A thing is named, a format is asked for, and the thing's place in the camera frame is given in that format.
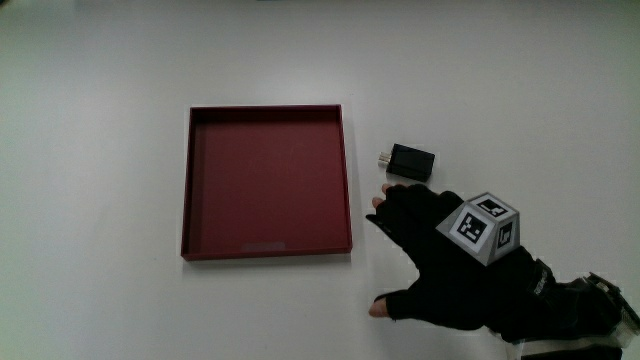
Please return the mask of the person's right hand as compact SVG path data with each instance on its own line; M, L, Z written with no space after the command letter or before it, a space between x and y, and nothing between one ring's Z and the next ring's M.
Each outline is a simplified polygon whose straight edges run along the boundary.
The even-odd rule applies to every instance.
M409 256L419 277L405 290L376 297L370 316L502 332L544 312L533 293L541 266L524 248L484 266L436 230L463 204L458 195L424 185L385 184L382 192L372 200L375 212L367 219Z

